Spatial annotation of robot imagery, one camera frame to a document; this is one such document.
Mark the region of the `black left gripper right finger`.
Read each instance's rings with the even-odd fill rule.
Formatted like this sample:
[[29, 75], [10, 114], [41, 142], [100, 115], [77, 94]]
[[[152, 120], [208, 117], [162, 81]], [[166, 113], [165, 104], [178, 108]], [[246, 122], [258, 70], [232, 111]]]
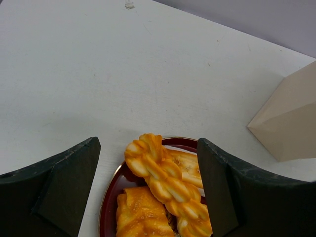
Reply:
[[263, 170], [204, 138], [197, 158], [214, 236], [315, 236], [315, 182]]

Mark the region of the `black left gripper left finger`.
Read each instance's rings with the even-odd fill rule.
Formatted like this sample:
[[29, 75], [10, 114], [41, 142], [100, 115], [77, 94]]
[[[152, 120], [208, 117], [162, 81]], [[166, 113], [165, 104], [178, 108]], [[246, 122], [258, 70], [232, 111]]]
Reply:
[[0, 176], [2, 237], [76, 237], [95, 176], [97, 137]]

